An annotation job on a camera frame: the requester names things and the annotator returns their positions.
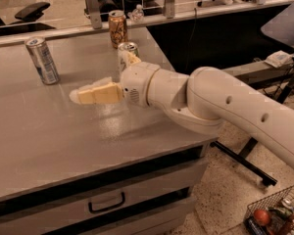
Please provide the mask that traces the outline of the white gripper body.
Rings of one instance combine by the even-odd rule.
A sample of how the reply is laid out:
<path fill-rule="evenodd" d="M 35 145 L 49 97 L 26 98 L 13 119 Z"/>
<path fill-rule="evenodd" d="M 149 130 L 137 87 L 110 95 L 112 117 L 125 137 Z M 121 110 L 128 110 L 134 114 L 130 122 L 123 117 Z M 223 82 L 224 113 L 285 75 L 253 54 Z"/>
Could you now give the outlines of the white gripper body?
<path fill-rule="evenodd" d="M 125 100 L 140 107 L 148 106 L 148 87 L 159 65 L 140 62 L 126 68 L 121 74 L 121 86 Z"/>

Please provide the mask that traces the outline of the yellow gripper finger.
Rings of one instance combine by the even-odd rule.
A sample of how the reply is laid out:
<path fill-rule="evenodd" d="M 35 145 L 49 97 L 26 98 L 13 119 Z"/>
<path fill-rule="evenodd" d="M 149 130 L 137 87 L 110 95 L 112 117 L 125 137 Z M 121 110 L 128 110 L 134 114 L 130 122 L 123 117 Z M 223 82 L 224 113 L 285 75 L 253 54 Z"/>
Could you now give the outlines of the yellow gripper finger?
<path fill-rule="evenodd" d="M 77 99 L 82 105 L 115 104 L 123 99 L 123 90 L 118 83 L 89 86 L 77 90 Z"/>
<path fill-rule="evenodd" d="M 135 54 L 128 52 L 128 51 L 125 51 L 122 54 L 122 56 L 124 59 L 124 63 L 127 67 L 141 62 L 140 58 L 138 58 Z"/>

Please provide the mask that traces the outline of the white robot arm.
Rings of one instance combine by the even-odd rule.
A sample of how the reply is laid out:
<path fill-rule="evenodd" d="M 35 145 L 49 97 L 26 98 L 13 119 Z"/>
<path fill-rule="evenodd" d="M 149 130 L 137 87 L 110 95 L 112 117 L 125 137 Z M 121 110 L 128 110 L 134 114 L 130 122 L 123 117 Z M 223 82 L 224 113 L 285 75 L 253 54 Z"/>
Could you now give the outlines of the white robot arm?
<path fill-rule="evenodd" d="M 124 54 L 126 67 L 118 82 L 105 77 L 70 93 L 80 105 L 122 100 L 156 107 L 179 125 L 215 134 L 226 120 L 274 152 L 294 169 L 294 110 L 268 98 L 236 77 L 202 67 L 186 75 L 164 70 Z"/>

